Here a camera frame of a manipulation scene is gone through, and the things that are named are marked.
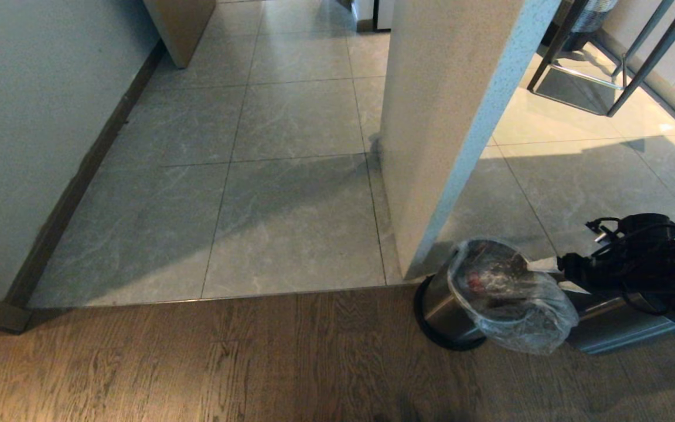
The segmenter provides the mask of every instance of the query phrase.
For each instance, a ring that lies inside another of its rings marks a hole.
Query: white pillar
[[[560,0],[399,0],[380,152],[401,270],[426,258]]]

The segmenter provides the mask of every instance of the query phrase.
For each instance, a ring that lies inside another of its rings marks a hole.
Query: plastic bag
[[[487,338],[518,352],[549,355],[577,325],[577,311],[554,278],[530,272],[511,246],[473,239],[456,250],[449,289]]]

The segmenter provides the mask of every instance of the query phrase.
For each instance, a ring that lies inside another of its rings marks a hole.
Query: black rubber base
[[[415,314],[415,320],[418,322],[421,331],[426,334],[429,340],[436,343],[439,347],[445,348],[447,350],[454,350],[455,352],[466,352],[466,350],[472,350],[474,348],[480,347],[480,345],[486,342],[486,337],[482,339],[474,340],[472,342],[453,342],[447,337],[442,336],[442,334],[434,331],[434,328],[431,328],[428,322],[424,319],[424,293],[431,283],[433,275],[430,275],[418,286],[418,289],[415,291],[415,296],[413,297],[413,313]]]

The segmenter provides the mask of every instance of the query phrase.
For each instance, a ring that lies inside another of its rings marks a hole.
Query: tile floor
[[[389,37],[334,0],[222,1],[188,69],[166,57],[105,158],[31,307],[407,283],[379,160]],[[467,237],[531,257],[590,251],[582,226],[675,218],[675,115],[647,93],[605,118],[534,96],[530,63],[427,265]],[[563,64],[609,72],[594,46]],[[539,88],[595,109],[551,72]]]

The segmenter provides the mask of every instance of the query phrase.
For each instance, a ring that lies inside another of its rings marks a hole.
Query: wooden floor
[[[0,420],[675,420],[675,339],[600,358],[447,352],[412,296],[37,312],[0,337]]]

